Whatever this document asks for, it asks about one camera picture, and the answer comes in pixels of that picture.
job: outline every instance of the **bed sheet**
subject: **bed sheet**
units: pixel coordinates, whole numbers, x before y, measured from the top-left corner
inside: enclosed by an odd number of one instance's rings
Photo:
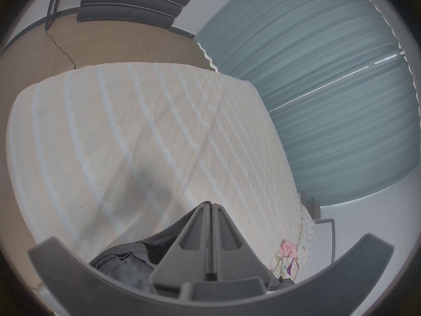
[[[206,200],[268,267],[282,241],[298,242],[291,169],[247,81],[179,64],[86,66],[21,92],[6,145],[35,240],[56,236],[87,262]]]

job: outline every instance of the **mattress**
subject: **mattress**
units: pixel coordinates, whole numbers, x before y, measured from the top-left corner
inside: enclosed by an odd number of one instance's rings
[[[8,171],[37,242],[84,261],[224,206],[270,266],[298,241],[301,204],[255,87],[188,65],[86,66],[27,87],[6,137]]]

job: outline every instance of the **dark baseboard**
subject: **dark baseboard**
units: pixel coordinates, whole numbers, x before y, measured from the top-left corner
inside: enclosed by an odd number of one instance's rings
[[[70,15],[70,14],[76,14],[78,10],[79,10],[79,7],[64,9],[62,11],[57,12],[55,14],[55,18],[61,18],[62,16],[66,16],[66,15]],[[40,18],[39,20],[35,21],[33,24],[30,24],[28,27],[21,30],[18,34],[16,34],[16,36],[13,39],[11,39],[7,43],[3,52],[5,52],[7,50],[7,48],[9,48],[12,45],[12,43],[15,42],[17,39],[19,39],[22,35],[25,35],[26,33],[28,33],[30,30],[34,29],[35,27],[38,27],[39,25],[44,24],[46,18],[47,18],[46,16],[43,17],[43,18]]]
[[[177,28],[177,27],[174,27],[174,26],[171,26],[170,32],[171,33],[178,34],[178,35],[181,35],[181,36],[185,36],[185,37],[187,37],[189,39],[193,39],[196,36],[196,34],[189,33],[189,32],[187,32],[185,30],[182,30],[182,29]]]

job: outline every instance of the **curtain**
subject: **curtain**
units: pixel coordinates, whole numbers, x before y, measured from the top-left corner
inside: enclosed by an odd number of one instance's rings
[[[270,113],[297,190],[321,205],[375,193],[418,166],[413,78],[369,0],[231,0],[195,40],[221,73],[250,81],[268,111],[365,68]]]

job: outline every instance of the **black cord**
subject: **black cord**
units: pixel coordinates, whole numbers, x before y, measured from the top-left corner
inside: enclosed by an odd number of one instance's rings
[[[60,48],[60,46],[58,46],[56,43],[55,43],[55,41],[54,41],[54,39],[53,39],[53,37],[47,32],[47,31],[45,31],[46,33],[47,33],[47,35],[51,38],[51,40],[54,42],[54,45],[58,48],[58,49],[60,49],[60,51],[64,54],[64,55],[66,55],[68,58],[69,58],[69,60],[71,60],[71,62],[73,63],[73,69],[76,69],[76,63],[75,63],[75,61],[73,61],[71,58],[70,58],[70,56],[67,54],[67,53],[65,53],[61,48]]]

